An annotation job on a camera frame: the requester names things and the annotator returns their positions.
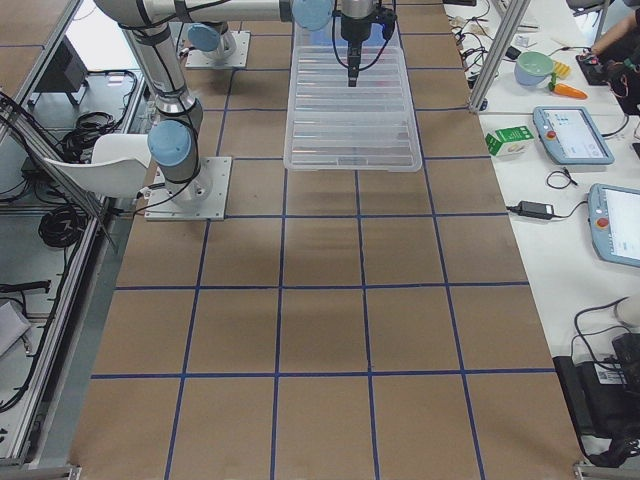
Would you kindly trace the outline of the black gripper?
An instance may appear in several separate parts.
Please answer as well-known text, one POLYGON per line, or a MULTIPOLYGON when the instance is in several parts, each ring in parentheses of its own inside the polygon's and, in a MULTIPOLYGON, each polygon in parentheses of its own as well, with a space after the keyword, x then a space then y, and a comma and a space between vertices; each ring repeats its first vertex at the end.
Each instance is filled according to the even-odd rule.
POLYGON ((370 17, 356 19, 341 15, 341 37, 347 42, 348 86, 357 86, 362 44, 371 35, 370 17))

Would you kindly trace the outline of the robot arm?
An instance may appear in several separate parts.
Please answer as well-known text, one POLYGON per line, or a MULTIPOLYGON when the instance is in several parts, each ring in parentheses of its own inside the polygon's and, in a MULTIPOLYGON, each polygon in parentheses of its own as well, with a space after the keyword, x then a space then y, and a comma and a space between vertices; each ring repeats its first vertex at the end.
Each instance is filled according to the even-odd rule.
POLYGON ((162 123, 176 120, 191 129, 188 154, 198 155, 198 130, 202 106, 189 91, 173 45, 169 23, 210 25, 225 35, 229 21, 295 22, 318 30, 328 21, 341 20, 341 37, 347 42, 348 85, 371 66, 361 64, 362 47, 371 28, 379 24, 388 36, 396 14, 380 1, 98 1, 96 6, 115 21, 132 42, 134 56, 156 95, 162 123))
POLYGON ((193 23, 188 28, 187 37, 194 50, 217 62, 227 60, 236 51, 236 41, 226 22, 193 23))

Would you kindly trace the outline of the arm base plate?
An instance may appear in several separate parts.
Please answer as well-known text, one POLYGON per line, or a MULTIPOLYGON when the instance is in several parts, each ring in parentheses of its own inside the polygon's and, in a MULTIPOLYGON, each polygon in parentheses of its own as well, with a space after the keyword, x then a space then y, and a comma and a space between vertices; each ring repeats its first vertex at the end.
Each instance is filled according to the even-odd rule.
POLYGON ((228 31, 221 37, 216 48, 203 51, 194 48, 188 53, 187 69, 230 70, 246 67, 251 33, 228 31))
POLYGON ((177 196, 181 186, 167 182, 159 167, 154 183, 164 186, 148 196, 150 208, 143 211, 148 221, 220 221, 225 217, 231 157, 202 157, 198 176, 177 196))

